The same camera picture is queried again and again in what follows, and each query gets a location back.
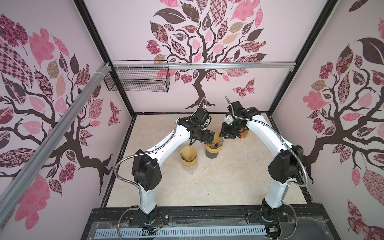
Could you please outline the orange coffee filter pack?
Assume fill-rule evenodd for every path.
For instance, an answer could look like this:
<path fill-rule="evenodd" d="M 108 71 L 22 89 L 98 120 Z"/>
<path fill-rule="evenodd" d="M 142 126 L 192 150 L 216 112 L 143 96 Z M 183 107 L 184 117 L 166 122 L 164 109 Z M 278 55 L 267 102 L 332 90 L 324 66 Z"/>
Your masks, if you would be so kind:
<path fill-rule="evenodd" d="M 249 130 L 241 130 L 240 131 L 240 140 L 246 140 L 249 135 Z"/>

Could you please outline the grey glass dripper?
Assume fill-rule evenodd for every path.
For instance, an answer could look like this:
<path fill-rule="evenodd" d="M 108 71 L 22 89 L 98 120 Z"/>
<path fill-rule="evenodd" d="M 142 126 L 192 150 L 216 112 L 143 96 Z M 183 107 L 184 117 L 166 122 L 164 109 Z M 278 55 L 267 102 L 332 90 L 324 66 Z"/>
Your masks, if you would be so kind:
<path fill-rule="evenodd" d="M 215 137 L 212 144 L 206 144 L 207 150 L 216 150 L 222 147 L 224 144 L 224 138 L 221 137 Z"/>

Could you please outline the grey glass measuring cup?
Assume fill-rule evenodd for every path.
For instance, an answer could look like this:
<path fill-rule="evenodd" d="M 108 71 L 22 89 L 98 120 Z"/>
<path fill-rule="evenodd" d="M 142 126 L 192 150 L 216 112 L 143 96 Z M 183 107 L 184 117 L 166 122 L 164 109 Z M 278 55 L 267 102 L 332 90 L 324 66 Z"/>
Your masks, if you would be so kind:
<path fill-rule="evenodd" d="M 219 153 L 211 153 L 211 152 L 205 152 L 206 157 L 209 159 L 215 159 L 218 157 Z"/>

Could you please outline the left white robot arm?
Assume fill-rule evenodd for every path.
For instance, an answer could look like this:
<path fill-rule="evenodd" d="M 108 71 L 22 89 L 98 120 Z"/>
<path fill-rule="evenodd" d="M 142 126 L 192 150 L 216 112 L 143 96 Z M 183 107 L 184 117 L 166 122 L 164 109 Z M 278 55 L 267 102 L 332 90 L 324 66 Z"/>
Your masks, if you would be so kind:
<path fill-rule="evenodd" d="M 157 145 L 146 152 L 139 150 L 134 156 L 132 176 L 140 192 L 139 216 L 145 224 L 151 224 L 156 217 L 156 187 L 162 180 L 161 166 L 184 142 L 191 140 L 204 144 L 214 141 L 215 132 L 202 128 L 192 119 L 177 119 L 174 129 Z"/>

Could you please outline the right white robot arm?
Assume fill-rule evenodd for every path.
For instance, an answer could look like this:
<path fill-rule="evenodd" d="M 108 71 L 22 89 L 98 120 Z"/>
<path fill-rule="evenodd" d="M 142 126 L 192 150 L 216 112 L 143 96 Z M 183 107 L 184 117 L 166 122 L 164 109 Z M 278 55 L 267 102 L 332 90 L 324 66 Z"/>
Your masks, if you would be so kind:
<path fill-rule="evenodd" d="M 255 133 L 273 155 L 268 165 L 272 180 L 268 193 L 262 201 L 261 215 L 267 222 L 275 220 L 283 212 L 283 205 L 289 186 L 308 185 L 308 173 L 302 162 L 303 149 L 284 139 L 259 113 L 255 107 L 233 110 L 228 106 L 222 124 L 220 137 L 225 139 L 243 139 L 246 131 Z"/>

